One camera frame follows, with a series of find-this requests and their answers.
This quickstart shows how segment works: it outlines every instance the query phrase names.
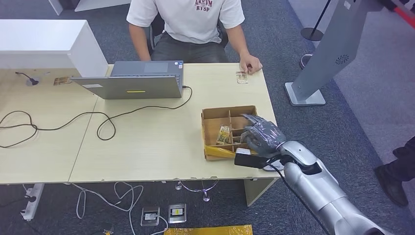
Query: gray pants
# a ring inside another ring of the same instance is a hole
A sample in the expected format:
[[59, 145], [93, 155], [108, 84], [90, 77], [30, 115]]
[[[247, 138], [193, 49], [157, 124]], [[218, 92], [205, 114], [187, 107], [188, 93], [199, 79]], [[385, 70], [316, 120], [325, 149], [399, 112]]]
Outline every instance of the gray pants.
[[184, 43], [163, 33], [156, 44], [151, 60], [183, 60], [185, 63], [227, 63], [224, 48], [218, 43]]

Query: laptop keyboard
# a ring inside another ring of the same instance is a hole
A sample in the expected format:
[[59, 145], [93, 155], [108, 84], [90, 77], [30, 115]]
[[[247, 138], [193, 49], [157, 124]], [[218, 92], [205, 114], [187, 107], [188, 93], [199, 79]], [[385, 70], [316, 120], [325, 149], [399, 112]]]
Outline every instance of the laptop keyboard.
[[[125, 74], [125, 75], [116, 75], [116, 76], [113, 76], [113, 77], [149, 77], [149, 76], [150, 75]], [[177, 86], [180, 86], [180, 76], [178, 76], [177, 74], [165, 74], [163, 76], [175, 76], [176, 77]]]

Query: yellow package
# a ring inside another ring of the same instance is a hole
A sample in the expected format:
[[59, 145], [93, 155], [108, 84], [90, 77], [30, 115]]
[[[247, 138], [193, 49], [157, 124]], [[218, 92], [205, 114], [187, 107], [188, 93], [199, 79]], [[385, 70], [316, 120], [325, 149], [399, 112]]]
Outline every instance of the yellow package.
[[168, 229], [164, 235], [253, 235], [252, 225], [199, 229]]

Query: black office chair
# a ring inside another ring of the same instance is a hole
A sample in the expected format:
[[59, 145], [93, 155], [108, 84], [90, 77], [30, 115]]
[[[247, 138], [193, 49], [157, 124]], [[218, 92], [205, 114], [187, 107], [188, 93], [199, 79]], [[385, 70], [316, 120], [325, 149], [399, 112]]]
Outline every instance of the black office chair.
[[[228, 39], [228, 34], [226, 33], [226, 30], [225, 30], [225, 27], [220, 22], [220, 20], [218, 20], [217, 28], [219, 31], [219, 38], [222, 39], [220, 45], [222, 45], [223, 48], [225, 48], [229, 42], [229, 39]], [[145, 30], [145, 35], [147, 37], [148, 52], [151, 55], [153, 53], [154, 47], [156, 46], [156, 43], [154, 42], [154, 38], [160, 35], [164, 30], [164, 20], [160, 16], [160, 13], [157, 14], [153, 22], [151, 23], [151, 25], [145, 28], [144, 30]]]

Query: cardboard box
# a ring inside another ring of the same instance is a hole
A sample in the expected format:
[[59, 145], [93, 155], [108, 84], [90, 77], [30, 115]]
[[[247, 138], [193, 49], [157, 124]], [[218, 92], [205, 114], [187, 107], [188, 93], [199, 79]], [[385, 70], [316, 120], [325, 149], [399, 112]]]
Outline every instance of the cardboard box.
[[[202, 131], [206, 160], [233, 159], [237, 148], [249, 149], [246, 143], [241, 143], [243, 128], [249, 124], [248, 120], [241, 114], [257, 115], [256, 107], [236, 106], [202, 110]], [[226, 125], [231, 130], [228, 144], [216, 143], [221, 125]]]

